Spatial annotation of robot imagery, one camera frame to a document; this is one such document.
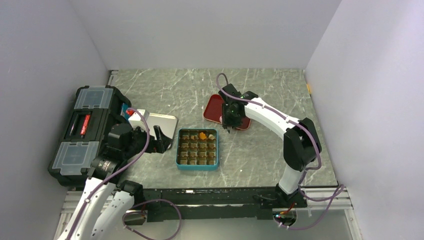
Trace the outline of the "silver tin lid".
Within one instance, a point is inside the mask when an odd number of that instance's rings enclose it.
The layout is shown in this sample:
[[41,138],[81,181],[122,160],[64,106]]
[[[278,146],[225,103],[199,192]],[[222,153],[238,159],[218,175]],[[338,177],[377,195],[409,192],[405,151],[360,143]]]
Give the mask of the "silver tin lid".
[[154,126],[160,126],[162,132],[167,137],[172,139],[172,144],[174,141],[173,137],[176,131],[177,123],[178,123],[178,118],[173,115],[150,113],[147,118],[147,124],[148,124],[148,128],[150,129],[150,135],[156,138]]

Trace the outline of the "orange flower cookie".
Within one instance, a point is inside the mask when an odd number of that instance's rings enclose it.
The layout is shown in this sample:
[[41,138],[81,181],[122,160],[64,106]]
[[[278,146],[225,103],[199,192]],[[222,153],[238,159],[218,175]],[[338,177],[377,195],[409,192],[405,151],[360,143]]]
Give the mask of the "orange flower cookie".
[[198,138],[200,140],[206,140],[208,138],[208,135],[205,132],[200,131],[199,134],[198,134]]

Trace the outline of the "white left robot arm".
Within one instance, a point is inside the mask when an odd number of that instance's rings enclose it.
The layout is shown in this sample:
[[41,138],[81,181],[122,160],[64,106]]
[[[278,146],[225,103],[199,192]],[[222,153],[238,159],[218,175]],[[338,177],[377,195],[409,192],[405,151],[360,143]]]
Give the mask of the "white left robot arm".
[[143,186],[119,179],[142,154],[168,150],[173,140],[158,125],[153,131],[155,135],[150,135],[129,123],[111,128],[105,147],[91,163],[81,198],[60,240],[102,240],[126,211],[143,205]]

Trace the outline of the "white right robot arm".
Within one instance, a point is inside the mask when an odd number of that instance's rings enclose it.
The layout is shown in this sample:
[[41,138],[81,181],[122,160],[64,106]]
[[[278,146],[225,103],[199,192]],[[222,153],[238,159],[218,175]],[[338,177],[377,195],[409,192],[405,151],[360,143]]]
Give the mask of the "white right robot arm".
[[300,194],[299,185],[309,170],[308,165],[320,159],[322,147],[314,122],[307,117],[298,119],[287,115],[251,91],[240,93],[233,84],[226,85],[218,93],[224,100],[221,107],[223,128],[237,128],[243,118],[249,118],[282,139],[286,166],[275,187],[275,200],[280,207],[289,207]]

